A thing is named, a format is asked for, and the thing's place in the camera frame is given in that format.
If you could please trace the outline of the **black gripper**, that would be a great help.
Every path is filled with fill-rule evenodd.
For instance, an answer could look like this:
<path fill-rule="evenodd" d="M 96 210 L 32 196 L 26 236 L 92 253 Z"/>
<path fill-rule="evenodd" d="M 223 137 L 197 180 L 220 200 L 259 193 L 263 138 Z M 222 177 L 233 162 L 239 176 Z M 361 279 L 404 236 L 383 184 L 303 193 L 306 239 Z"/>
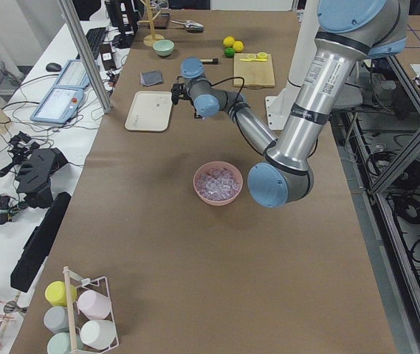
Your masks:
<path fill-rule="evenodd" d="M 174 83 L 171 88 L 171 101 L 174 105 L 177 105 L 180 100 L 190 100 L 187 94 L 187 89 L 184 83 Z M 201 119 L 202 116 L 197 111 L 194 112 L 195 119 Z"/>

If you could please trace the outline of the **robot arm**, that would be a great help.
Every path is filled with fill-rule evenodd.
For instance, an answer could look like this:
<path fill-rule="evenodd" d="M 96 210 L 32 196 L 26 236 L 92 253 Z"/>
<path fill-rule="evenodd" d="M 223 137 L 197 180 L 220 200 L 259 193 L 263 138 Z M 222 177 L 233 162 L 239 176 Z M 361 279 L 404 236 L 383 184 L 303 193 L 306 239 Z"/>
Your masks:
<path fill-rule="evenodd" d="M 281 207 L 306 197 L 314 176 L 311 151 L 328 122 L 342 86 L 354 65 L 366 58 L 400 53 L 406 44 L 408 1 L 316 1 L 306 6 L 302 28 L 315 20 L 314 45 L 306 76 L 280 136 L 270 131 L 240 92 L 217 89 L 202 62 L 190 57 L 181 65 L 172 102 L 189 101 L 200 117 L 223 111 L 264 161 L 249 171 L 252 198 L 263 207 Z"/>

